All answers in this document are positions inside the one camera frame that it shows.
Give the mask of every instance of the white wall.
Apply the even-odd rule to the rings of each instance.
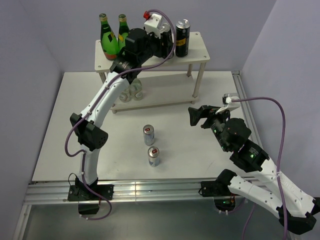
[[[211,61],[208,70],[240,70],[276,0],[20,0],[39,26],[64,72],[94,71],[99,14],[106,13],[115,33],[118,15],[141,28],[149,9],[165,12],[173,23],[187,18],[201,32]]]
[[[319,9],[319,0],[277,0],[242,72],[248,97],[269,96],[282,104],[287,123],[282,170],[314,197],[320,197]],[[277,159],[280,111],[266,101],[250,105],[262,144]],[[320,222],[314,228],[304,239],[319,239]]]
[[[18,0],[0,1],[0,238],[11,239],[61,82]]]

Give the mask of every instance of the black mounting bracket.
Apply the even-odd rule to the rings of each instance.
[[[90,189],[95,191],[97,194],[105,197],[107,200],[112,200],[114,194],[114,185],[112,184],[99,184],[98,179],[91,185],[88,185]],[[69,188],[68,198],[69,202],[81,202],[81,201],[99,201],[100,198],[90,192],[85,185],[75,178],[75,185],[71,185]],[[93,215],[99,211],[100,204],[98,203],[79,203],[78,212],[81,215]]]
[[[201,191],[203,197],[224,197],[230,196],[231,192],[228,186],[230,181],[237,174],[231,170],[223,170],[215,181],[202,181]]]
[[[97,194],[100,194],[101,196],[105,197],[107,200],[112,200],[112,196],[114,193],[114,185],[112,184],[101,184],[97,185],[94,191]],[[88,192],[83,192],[82,189],[80,189],[76,185],[71,185],[69,188],[68,193],[68,201],[69,202],[81,202],[81,201],[98,201],[100,198],[94,194],[91,194]]]

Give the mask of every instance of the bottle cap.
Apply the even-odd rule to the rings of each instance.
[[[119,15],[119,22],[126,22],[127,21],[127,17],[124,14],[120,14]]]
[[[101,13],[99,15],[99,19],[100,19],[101,22],[104,22],[104,21],[108,20],[107,15],[105,13]]]

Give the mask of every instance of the can label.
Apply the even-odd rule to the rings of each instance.
[[[186,44],[186,39],[185,38],[182,39],[182,40],[177,40],[175,45],[176,46],[182,46],[184,44]]]
[[[155,133],[144,134],[144,143],[145,143],[145,145],[150,146],[150,145],[154,144],[154,142],[155,142]]]
[[[156,166],[159,165],[159,163],[160,163],[159,157],[155,157],[155,158],[150,158],[149,159],[149,164],[150,164],[151,167],[156,167]]]

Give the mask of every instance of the tabletop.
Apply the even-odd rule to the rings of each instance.
[[[169,75],[173,72],[162,71]],[[141,72],[150,77],[159,72]],[[33,181],[66,181],[70,173],[80,170],[80,156],[68,157],[64,151],[66,136],[71,129],[70,116],[79,114],[101,87],[95,72],[66,72],[46,131]],[[225,93],[237,92],[230,71],[205,71],[199,91],[199,101],[107,114],[102,129],[109,134],[102,147],[97,173],[100,180],[161,180],[215,178],[222,170],[230,169],[242,177],[249,176],[230,160],[230,152],[223,152],[210,129],[190,126],[188,107],[222,106]],[[232,118],[242,118],[241,108],[231,112]],[[154,146],[159,148],[160,164],[151,167],[143,137],[143,126],[151,124],[155,131]],[[69,151],[80,145],[73,133]]]

